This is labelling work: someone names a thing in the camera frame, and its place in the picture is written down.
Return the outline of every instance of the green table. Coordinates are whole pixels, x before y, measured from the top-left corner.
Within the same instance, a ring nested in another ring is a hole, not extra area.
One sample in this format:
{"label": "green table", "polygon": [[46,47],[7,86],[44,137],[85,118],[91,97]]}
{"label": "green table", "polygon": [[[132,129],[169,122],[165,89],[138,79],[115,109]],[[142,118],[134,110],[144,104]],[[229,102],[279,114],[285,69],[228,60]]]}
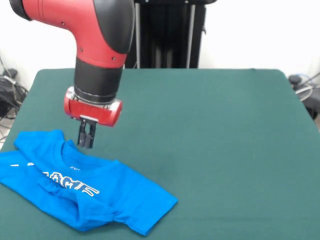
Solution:
{"label": "green table", "polygon": [[[79,122],[63,111],[73,69],[41,70],[2,149],[20,131]],[[320,239],[320,136],[277,70],[125,70],[115,128],[87,154],[118,159],[179,203],[150,240]],[[0,240],[137,240],[112,223],[80,233],[0,185]]]}

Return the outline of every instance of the cable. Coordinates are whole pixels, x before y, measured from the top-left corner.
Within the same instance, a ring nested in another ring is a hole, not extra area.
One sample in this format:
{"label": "cable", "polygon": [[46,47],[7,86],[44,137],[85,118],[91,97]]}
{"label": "cable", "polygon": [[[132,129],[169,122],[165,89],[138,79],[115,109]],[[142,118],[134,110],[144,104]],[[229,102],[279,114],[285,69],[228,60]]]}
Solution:
{"label": "cable", "polygon": [[6,74],[8,74],[8,76],[12,79],[11,73],[6,69],[4,62],[2,61],[1,55],[0,55],[0,64],[3,68],[3,70],[6,72]]}
{"label": "cable", "polygon": [[311,97],[312,93],[314,92],[314,89],[320,89],[320,85],[311,86],[311,85],[307,84],[306,87],[301,88],[301,89],[295,91],[295,94],[298,95],[298,94],[301,94],[301,93],[303,93],[303,92],[305,92],[305,91],[309,91],[309,93],[306,94],[305,96],[299,97],[300,101],[303,102],[303,101],[305,101],[305,100],[307,100],[308,98]]}
{"label": "cable", "polygon": [[309,84],[306,84],[306,85],[307,85],[306,87],[295,91],[295,94],[300,94],[300,93],[303,93],[303,92],[308,91],[310,89],[313,89],[313,87],[311,85],[309,85]]}
{"label": "cable", "polygon": [[307,74],[304,74],[304,73],[298,73],[297,75],[300,76],[300,77],[305,77],[305,78],[307,78],[308,81],[311,79],[310,76],[308,76]]}
{"label": "cable", "polygon": [[302,85],[304,85],[304,84],[306,84],[306,83],[309,83],[309,82],[311,82],[312,80],[316,79],[318,76],[320,76],[320,72],[318,72],[318,73],[317,73],[316,75],[314,75],[313,77],[309,78],[307,81],[301,82],[300,84],[298,84],[298,86],[302,86]]}
{"label": "cable", "polygon": [[314,92],[314,90],[311,88],[310,91],[308,92],[308,94],[306,94],[304,97],[299,97],[300,101],[303,102],[303,101],[307,100],[308,98],[310,98],[313,92]]}

